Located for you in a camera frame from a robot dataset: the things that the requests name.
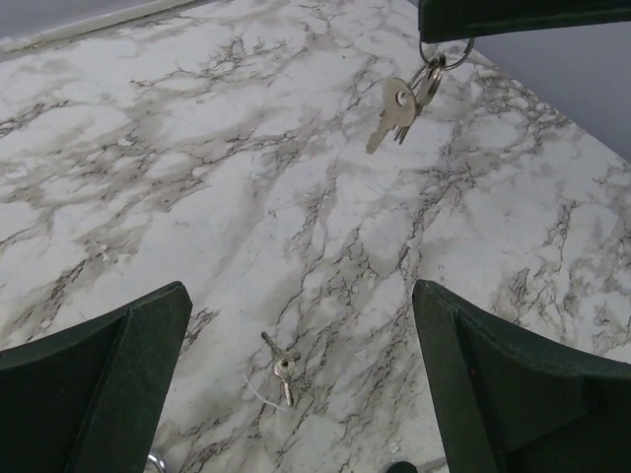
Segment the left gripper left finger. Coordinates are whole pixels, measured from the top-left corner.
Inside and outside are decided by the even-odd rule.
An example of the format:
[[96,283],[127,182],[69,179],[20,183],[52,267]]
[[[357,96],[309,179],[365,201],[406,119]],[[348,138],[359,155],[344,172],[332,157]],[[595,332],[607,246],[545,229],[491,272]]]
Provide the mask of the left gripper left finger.
[[143,471],[191,312],[172,282],[2,351],[2,471]]

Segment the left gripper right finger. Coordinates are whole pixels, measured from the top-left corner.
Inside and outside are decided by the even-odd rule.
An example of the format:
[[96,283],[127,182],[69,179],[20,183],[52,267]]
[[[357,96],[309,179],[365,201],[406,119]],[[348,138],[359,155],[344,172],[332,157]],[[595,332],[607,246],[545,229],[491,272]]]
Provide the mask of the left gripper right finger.
[[627,472],[630,367],[528,331],[432,281],[415,325],[452,472]]

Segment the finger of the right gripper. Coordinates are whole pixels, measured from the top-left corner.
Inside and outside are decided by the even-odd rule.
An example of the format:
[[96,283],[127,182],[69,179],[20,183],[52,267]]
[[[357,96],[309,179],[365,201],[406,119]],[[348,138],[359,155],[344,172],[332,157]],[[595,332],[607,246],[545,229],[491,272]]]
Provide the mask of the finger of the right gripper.
[[424,42],[628,22],[630,0],[425,0],[418,3]]

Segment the silver key bunch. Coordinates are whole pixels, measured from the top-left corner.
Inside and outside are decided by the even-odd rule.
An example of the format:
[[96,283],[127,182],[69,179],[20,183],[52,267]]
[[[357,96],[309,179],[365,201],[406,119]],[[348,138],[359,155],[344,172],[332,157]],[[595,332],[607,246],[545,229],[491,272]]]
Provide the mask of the silver key bunch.
[[400,78],[388,78],[383,88],[383,111],[380,114],[378,128],[373,132],[366,145],[366,153],[371,155],[380,146],[389,132],[393,132],[393,140],[401,145],[415,119],[423,109],[431,103],[441,86],[444,75],[461,64],[473,49],[475,39],[471,38],[462,57],[453,62],[447,62],[445,53],[437,53],[431,59],[425,57],[423,46],[420,55],[423,65],[411,79],[404,81]]

